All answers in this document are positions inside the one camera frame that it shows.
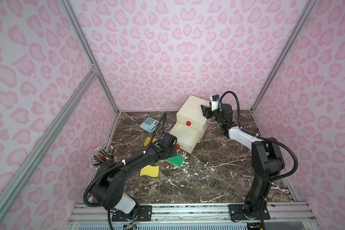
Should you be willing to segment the green and yellow scrub sponge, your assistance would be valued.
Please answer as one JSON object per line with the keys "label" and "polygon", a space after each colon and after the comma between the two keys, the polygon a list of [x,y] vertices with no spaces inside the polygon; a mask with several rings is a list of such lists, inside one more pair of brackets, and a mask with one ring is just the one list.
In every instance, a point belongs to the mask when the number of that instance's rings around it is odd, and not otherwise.
{"label": "green and yellow scrub sponge", "polygon": [[168,158],[166,159],[166,161],[176,167],[181,167],[183,162],[184,162],[185,158],[182,157],[182,156],[175,156],[175,157],[171,157],[171,158]]}

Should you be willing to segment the cream drawer cabinet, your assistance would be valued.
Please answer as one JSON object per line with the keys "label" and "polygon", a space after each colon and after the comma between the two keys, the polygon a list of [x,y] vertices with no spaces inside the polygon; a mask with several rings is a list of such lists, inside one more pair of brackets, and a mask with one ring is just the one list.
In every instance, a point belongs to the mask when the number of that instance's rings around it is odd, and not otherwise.
{"label": "cream drawer cabinet", "polygon": [[209,107],[209,101],[191,95],[176,115],[178,142],[191,149],[200,142],[209,127],[209,120],[203,116],[201,105]]}

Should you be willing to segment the pale yellow cellulose sponge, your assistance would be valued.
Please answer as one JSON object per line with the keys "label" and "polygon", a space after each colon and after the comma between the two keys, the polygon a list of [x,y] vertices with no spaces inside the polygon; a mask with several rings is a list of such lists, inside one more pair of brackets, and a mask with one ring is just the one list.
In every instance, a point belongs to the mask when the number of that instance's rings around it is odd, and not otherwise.
{"label": "pale yellow cellulose sponge", "polygon": [[151,178],[159,177],[159,166],[147,165],[140,170],[140,176],[148,176]]}

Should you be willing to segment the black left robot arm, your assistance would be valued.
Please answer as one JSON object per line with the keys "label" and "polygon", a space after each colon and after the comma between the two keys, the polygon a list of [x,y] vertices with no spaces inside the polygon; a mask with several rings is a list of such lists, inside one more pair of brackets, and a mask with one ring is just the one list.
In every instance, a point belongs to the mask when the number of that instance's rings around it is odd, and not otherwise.
{"label": "black left robot arm", "polygon": [[165,132],[141,153],[118,162],[106,161],[100,165],[95,178],[83,194],[88,207],[103,207],[107,211],[120,211],[128,219],[139,213],[139,203],[124,193],[127,180],[148,165],[177,155],[177,137]]}

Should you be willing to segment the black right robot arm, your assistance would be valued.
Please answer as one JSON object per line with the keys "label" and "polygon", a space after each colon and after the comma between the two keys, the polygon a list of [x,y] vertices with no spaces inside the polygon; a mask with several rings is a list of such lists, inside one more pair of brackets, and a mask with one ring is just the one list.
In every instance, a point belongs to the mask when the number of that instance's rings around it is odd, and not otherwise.
{"label": "black right robot arm", "polygon": [[[269,219],[267,212],[267,196],[272,184],[282,178],[293,175],[299,163],[295,153],[285,144],[275,138],[265,138],[255,135],[232,121],[233,109],[229,104],[222,104],[218,109],[212,110],[210,106],[201,105],[203,117],[214,119],[222,134],[243,146],[251,152],[251,163],[255,173],[252,186],[242,205],[230,205],[231,220],[239,222],[244,219]],[[285,168],[285,161],[281,148],[286,150],[293,159],[293,168],[281,174]]]}

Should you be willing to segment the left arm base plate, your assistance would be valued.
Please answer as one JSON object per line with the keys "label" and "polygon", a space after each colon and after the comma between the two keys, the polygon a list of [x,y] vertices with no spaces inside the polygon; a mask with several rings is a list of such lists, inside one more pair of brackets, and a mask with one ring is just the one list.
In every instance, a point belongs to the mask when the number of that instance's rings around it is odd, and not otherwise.
{"label": "left arm base plate", "polygon": [[151,205],[136,205],[129,213],[124,213],[118,210],[113,213],[113,222],[132,222],[132,221],[151,221],[152,206]]}

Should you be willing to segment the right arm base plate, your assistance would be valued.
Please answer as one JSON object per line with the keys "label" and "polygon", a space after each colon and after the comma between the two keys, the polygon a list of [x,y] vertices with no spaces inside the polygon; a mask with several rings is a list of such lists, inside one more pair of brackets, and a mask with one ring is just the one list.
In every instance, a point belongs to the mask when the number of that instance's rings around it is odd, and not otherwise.
{"label": "right arm base plate", "polygon": [[243,204],[229,204],[229,215],[233,222],[244,220],[270,220],[269,211],[266,207],[262,208],[260,205],[253,208],[248,203]]}

